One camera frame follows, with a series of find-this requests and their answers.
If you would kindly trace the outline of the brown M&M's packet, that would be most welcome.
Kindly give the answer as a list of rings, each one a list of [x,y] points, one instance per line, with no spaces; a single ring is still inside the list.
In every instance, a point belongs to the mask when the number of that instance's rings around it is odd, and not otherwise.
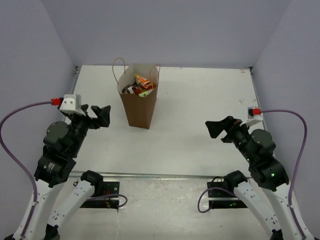
[[[135,94],[133,86],[128,84],[122,89],[122,94]]]

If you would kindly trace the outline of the brown paper bag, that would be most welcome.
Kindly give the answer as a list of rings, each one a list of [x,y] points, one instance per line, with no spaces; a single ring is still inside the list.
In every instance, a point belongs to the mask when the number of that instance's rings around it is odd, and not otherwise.
[[[157,101],[160,69],[161,65],[159,63],[133,63],[123,68],[123,73],[119,78],[114,78],[129,126],[142,129],[150,128]],[[147,97],[138,96],[139,93],[146,90],[141,89],[136,84],[135,74],[139,74],[156,84],[156,87]],[[134,94],[122,94],[123,88],[127,85],[132,85]]]

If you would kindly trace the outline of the green candy packet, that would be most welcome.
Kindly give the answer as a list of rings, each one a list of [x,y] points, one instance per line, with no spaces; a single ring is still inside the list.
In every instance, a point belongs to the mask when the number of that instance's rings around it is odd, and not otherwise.
[[[153,90],[152,89],[148,89],[146,91],[143,91],[141,93],[138,94],[139,97],[145,98],[147,97]]]

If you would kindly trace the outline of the orange Reese's packet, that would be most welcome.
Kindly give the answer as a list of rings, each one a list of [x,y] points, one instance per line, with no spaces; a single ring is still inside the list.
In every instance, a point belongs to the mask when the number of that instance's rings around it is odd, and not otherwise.
[[[135,74],[135,82],[142,90],[153,90],[156,84],[139,74]]]

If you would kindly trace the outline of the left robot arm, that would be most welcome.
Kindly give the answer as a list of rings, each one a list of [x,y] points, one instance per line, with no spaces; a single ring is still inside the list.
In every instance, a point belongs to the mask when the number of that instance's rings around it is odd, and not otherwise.
[[[103,177],[91,170],[82,174],[79,183],[67,199],[54,209],[55,202],[65,182],[76,165],[75,158],[88,130],[107,128],[110,125],[109,105],[91,109],[95,117],[89,117],[88,105],[66,113],[70,123],[56,121],[46,131],[43,139],[43,154],[38,160],[34,175],[28,177],[32,183],[32,194],[27,210],[18,229],[7,236],[8,240],[58,240],[66,223],[87,200],[103,193]]]

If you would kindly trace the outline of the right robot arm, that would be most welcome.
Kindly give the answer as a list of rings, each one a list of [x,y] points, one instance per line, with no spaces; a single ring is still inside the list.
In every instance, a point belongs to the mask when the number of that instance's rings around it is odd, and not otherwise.
[[[266,205],[241,171],[234,171],[223,178],[222,191],[227,196],[241,200],[259,221],[271,240],[313,240],[302,220],[298,206],[292,202],[289,179],[283,165],[274,157],[276,144],[264,129],[249,131],[262,122],[261,114],[249,114],[246,121],[227,116],[221,121],[206,121],[210,137],[216,139],[222,131],[223,143],[232,143],[248,162],[248,171],[266,195]]]

